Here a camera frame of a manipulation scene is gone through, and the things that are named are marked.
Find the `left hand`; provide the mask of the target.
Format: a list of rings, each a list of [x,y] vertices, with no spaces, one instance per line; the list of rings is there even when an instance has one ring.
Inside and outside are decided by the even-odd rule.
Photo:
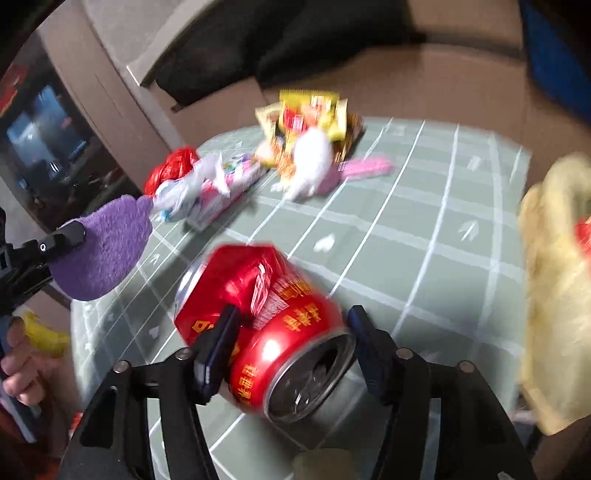
[[[55,356],[35,349],[20,317],[11,319],[6,341],[9,351],[1,360],[5,393],[27,407],[39,406],[50,396],[66,409],[71,400],[65,370],[68,350]]]

